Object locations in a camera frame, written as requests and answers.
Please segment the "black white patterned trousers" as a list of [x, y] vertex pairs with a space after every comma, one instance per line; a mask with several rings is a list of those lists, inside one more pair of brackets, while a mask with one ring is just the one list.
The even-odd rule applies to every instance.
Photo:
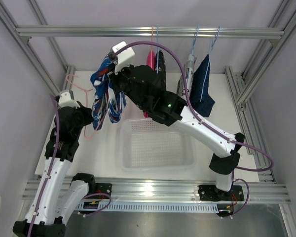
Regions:
[[166, 63], [162, 50], [159, 50], [155, 56], [154, 70], [159, 74], [161, 88], [166, 90]]

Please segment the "blue white patterned trousers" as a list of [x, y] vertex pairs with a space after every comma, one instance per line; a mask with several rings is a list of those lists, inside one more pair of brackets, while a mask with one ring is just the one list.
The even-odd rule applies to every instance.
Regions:
[[99, 69], [94, 72], [90, 81], [95, 89], [94, 102], [92, 104], [93, 128], [100, 130], [106, 116], [111, 123], [118, 123], [123, 109], [126, 107], [126, 98], [123, 92], [115, 92], [113, 83], [108, 75], [111, 60], [106, 56]]

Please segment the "white plastic basket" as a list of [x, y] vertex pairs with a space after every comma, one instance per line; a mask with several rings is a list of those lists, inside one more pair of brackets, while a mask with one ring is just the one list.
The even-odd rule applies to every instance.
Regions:
[[149, 118], [128, 119], [120, 131], [121, 166], [127, 171], [157, 171], [192, 167], [193, 138], [175, 127]]

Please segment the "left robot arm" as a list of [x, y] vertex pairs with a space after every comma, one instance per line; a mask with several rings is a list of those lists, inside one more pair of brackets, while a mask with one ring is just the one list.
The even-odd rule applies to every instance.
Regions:
[[79, 147], [82, 129], [93, 121], [92, 110], [83, 106], [57, 106], [54, 127], [45, 147], [44, 171], [32, 206], [23, 221], [16, 221], [18, 237], [63, 237], [66, 224], [80, 200], [96, 193], [92, 174], [78, 173], [66, 194], [59, 198], [63, 180]]

